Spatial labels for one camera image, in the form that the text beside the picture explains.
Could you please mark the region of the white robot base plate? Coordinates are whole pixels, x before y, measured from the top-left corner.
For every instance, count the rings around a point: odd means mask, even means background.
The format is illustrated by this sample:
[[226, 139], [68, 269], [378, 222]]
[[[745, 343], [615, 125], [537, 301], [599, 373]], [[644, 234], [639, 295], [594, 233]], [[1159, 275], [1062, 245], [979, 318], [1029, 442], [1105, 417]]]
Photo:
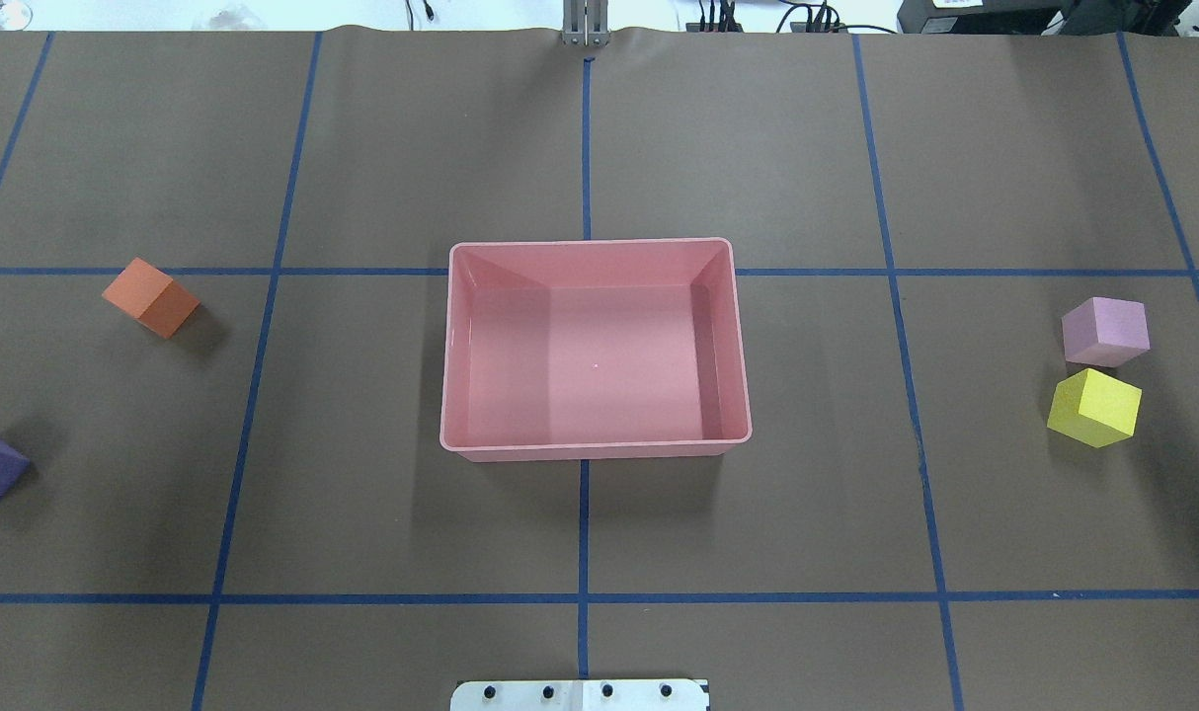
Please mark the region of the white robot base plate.
[[707, 680], [689, 677], [472, 680], [450, 710], [709, 710]]

